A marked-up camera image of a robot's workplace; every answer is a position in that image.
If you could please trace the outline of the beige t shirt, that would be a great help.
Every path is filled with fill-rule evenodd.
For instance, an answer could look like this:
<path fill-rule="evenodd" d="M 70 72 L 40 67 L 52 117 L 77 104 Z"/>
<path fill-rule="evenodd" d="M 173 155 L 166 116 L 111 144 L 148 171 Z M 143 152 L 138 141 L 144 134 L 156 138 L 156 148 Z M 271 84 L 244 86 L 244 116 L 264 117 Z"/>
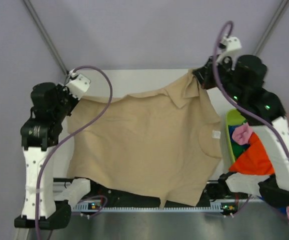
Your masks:
<path fill-rule="evenodd" d="M 69 178 L 195 206 L 222 157 L 221 120 L 189 70 L 153 91 L 84 97 L 67 119 L 74 150 Z"/>

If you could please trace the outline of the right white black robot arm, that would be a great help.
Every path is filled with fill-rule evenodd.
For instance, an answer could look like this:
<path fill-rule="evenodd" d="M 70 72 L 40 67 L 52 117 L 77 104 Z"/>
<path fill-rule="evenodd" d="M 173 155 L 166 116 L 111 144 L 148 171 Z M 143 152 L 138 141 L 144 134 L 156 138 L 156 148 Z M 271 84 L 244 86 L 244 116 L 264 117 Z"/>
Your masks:
<path fill-rule="evenodd" d="M 242 55 L 236 62 L 225 57 L 215 67 L 210 57 L 192 73 L 203 89 L 218 88 L 247 120 L 274 170 L 264 175 L 229 171 L 220 176 L 218 193 L 224 198 L 237 192 L 256 195 L 270 206 L 282 208 L 289 206 L 289 124 L 279 97 L 263 87 L 267 70 L 259 57 Z"/>

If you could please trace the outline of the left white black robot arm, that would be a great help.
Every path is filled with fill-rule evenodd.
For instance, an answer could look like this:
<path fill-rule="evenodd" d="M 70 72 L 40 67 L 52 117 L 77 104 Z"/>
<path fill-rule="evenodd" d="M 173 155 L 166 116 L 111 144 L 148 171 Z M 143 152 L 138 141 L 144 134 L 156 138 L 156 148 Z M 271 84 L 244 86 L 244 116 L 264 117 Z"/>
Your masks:
<path fill-rule="evenodd" d="M 30 117 L 20 129 L 26 164 L 25 200 L 16 228 L 59 230 L 68 226 L 73 208 L 85 196 L 97 195 L 98 186 L 87 178 L 75 178 L 54 196 L 54 156 L 64 119 L 90 87 L 89 80 L 66 85 L 40 83 L 30 94 Z"/>

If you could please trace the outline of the green plastic basket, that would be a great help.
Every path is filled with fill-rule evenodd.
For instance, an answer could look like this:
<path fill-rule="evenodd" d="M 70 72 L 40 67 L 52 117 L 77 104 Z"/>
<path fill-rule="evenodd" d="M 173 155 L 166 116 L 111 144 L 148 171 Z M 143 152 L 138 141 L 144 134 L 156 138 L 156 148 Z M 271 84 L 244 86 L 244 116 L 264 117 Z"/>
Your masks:
<path fill-rule="evenodd" d="M 237 127 L 245 124 L 246 122 L 247 120 L 236 109 L 231 109 L 226 113 L 225 132 L 227 138 L 227 148 L 230 155 L 230 161 L 232 164 L 249 147 L 248 144 L 239 145 L 232 138 L 234 130 Z"/>

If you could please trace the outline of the blue t shirt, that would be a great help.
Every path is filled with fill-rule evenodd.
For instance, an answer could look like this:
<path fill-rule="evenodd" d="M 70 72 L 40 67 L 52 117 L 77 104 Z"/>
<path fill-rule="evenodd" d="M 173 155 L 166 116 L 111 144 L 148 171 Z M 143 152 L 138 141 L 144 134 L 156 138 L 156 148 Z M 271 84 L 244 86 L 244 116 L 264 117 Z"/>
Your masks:
<path fill-rule="evenodd" d="M 239 125 L 228 125 L 228 133 L 229 133 L 229 139 L 231 143 L 235 142 L 233 140 L 233 133 L 237 127 L 239 127 Z"/>

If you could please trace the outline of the pink t shirt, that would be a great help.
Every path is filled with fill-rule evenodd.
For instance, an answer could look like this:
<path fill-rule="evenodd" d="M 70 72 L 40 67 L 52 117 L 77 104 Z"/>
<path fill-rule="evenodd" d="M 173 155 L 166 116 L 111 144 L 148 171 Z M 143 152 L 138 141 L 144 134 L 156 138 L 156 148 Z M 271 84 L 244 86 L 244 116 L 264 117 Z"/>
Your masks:
<path fill-rule="evenodd" d="M 232 140 L 238 145 L 246 145 L 249 143 L 249 139 L 253 134 L 253 129 L 246 122 L 238 127 L 236 127 L 232 133 Z"/>

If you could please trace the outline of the dark green t shirt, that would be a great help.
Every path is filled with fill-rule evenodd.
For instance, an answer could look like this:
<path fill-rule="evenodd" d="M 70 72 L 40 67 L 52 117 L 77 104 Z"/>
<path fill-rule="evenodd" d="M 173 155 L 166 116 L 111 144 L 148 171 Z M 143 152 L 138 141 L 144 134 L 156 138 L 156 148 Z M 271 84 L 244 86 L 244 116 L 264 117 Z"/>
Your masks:
<path fill-rule="evenodd" d="M 231 143 L 234 159 L 237 160 L 248 148 L 249 144 L 239 145 L 236 142 Z"/>

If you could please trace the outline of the orange t shirt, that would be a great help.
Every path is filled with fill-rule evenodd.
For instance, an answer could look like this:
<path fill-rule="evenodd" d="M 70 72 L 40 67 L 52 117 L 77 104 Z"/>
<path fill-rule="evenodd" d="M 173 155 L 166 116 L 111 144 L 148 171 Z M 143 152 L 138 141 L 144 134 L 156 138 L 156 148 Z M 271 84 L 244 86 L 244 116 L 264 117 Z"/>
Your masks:
<path fill-rule="evenodd" d="M 250 146 L 231 165 L 229 171 L 257 176 L 274 174 L 273 165 L 258 136 L 253 133 L 249 141 Z"/>

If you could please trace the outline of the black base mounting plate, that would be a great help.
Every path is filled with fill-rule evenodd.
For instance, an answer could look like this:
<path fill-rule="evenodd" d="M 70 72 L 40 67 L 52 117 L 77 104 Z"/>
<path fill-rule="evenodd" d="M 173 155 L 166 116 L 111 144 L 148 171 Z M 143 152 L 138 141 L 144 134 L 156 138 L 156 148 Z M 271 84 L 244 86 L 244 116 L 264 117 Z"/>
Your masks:
<path fill-rule="evenodd" d="M 94 181 L 91 182 L 91 194 L 89 196 L 104 195 L 108 198 L 107 207 L 135 207 L 156 208 L 160 205 L 158 197 L 142 196 L 125 191 L 106 188 Z M 196 207 L 208 207 L 212 202 L 221 202 L 238 206 L 240 200 L 247 199 L 245 193 L 224 192 L 216 180 L 207 182 Z"/>

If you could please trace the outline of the right aluminium frame post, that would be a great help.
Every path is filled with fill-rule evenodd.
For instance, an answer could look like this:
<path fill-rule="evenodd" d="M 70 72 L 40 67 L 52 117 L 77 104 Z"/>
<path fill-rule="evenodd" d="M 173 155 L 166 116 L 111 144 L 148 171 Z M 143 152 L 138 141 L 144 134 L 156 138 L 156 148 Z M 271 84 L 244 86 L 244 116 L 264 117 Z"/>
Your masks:
<path fill-rule="evenodd" d="M 276 9 L 275 13 L 273 14 L 272 18 L 270 19 L 265 31 L 263 32 L 261 38 L 257 42 L 255 49 L 252 52 L 252 55 L 259 56 L 263 51 L 265 45 L 267 44 L 268 40 L 272 36 L 274 30 L 278 26 L 280 20 L 284 16 L 286 10 L 289 7 L 289 0 L 281 0 L 278 8 Z"/>

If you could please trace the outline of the aluminium frame post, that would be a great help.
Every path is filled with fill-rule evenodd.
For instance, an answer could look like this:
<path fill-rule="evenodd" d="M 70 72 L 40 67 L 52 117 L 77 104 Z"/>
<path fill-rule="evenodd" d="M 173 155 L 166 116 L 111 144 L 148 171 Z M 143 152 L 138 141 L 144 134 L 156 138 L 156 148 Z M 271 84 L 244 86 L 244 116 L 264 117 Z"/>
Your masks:
<path fill-rule="evenodd" d="M 21 0 L 21 3 L 24 5 L 26 11 L 28 12 L 29 16 L 33 20 L 42 40 L 44 41 L 45 46 L 47 47 L 48 51 L 50 52 L 51 56 L 53 57 L 56 65 L 59 67 L 61 72 L 66 75 L 68 69 L 62 60 L 56 46 L 54 45 L 47 29 L 45 28 L 44 24 L 42 23 L 34 5 L 32 4 L 31 0 Z"/>
<path fill-rule="evenodd" d="M 273 14 L 272 18 L 270 19 L 265 31 L 263 32 L 261 38 L 257 42 L 255 49 L 252 52 L 252 55 L 259 56 L 263 51 L 265 45 L 267 44 L 268 40 L 272 36 L 274 30 L 278 26 L 280 20 L 284 16 L 286 10 L 289 7 L 289 0 L 281 0 L 278 8 L 276 9 L 275 13 Z"/>

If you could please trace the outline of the left aluminium frame post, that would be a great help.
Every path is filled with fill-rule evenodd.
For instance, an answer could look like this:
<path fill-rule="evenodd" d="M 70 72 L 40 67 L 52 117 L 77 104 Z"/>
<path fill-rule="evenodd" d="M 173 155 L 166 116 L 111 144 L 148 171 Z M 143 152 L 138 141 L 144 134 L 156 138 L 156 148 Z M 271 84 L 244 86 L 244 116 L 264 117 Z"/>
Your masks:
<path fill-rule="evenodd" d="M 24 5 L 26 11 L 28 12 L 29 16 L 33 20 L 42 40 L 44 41 L 45 46 L 47 47 L 48 51 L 50 52 L 51 56 L 53 57 L 56 65 L 59 67 L 61 72 L 66 75 L 68 69 L 62 60 L 56 46 L 54 45 L 47 29 L 45 28 L 44 24 L 42 23 L 34 5 L 32 4 L 31 0 L 21 0 L 21 3 Z"/>

